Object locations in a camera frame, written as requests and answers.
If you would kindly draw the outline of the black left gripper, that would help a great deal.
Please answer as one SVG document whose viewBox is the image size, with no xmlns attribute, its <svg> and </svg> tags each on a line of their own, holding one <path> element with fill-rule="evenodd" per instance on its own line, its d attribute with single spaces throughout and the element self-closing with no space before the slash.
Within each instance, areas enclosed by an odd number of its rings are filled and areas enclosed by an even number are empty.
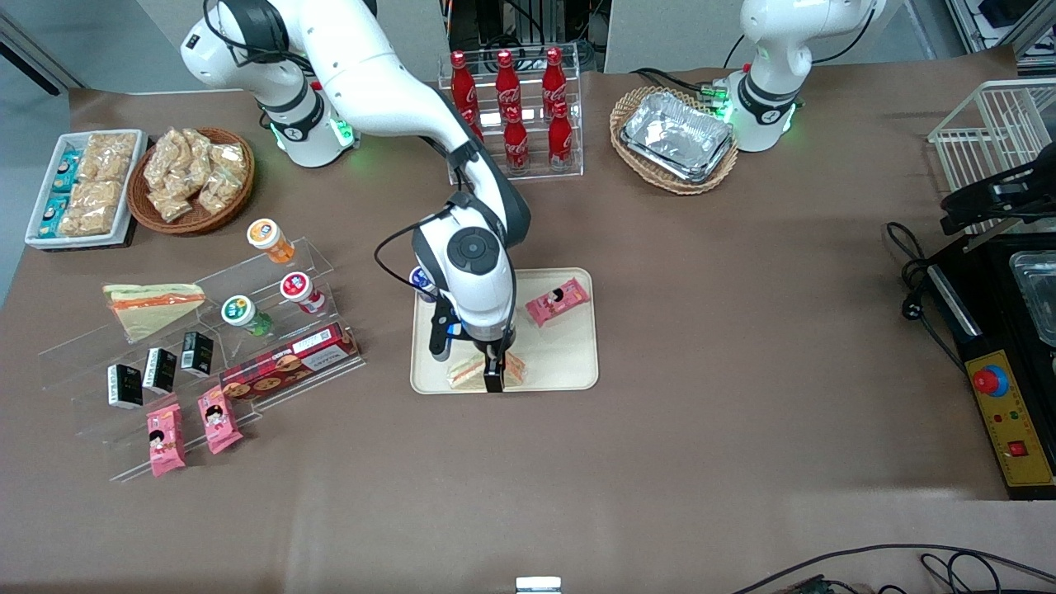
<svg viewBox="0 0 1056 594">
<path fill-rule="evenodd" d="M 1008 169 L 984 182 L 984 188 L 961 188 L 940 201 L 946 212 L 942 230 L 987 233 L 995 219 L 1019 218 L 1025 223 L 1055 215 L 1055 164 L 1053 157 L 1037 157 L 1025 166 Z"/>
</svg>

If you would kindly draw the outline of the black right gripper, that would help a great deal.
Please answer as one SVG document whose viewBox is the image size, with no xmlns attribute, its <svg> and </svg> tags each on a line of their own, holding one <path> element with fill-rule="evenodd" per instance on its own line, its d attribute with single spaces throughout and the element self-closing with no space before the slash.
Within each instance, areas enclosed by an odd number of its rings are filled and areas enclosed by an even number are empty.
<svg viewBox="0 0 1056 594">
<path fill-rule="evenodd" d="M 455 312 L 455 308 L 438 290 L 429 294 L 433 299 L 433 315 L 430 319 L 429 352 L 435 361 L 448 361 L 451 346 L 456 341 L 474 344 L 485 352 L 485 388 L 488 394 L 501 394 L 505 388 L 506 351 L 513 341 L 513 300 L 499 308 L 497 326 L 478 327 L 466 323 Z"/>
</svg>

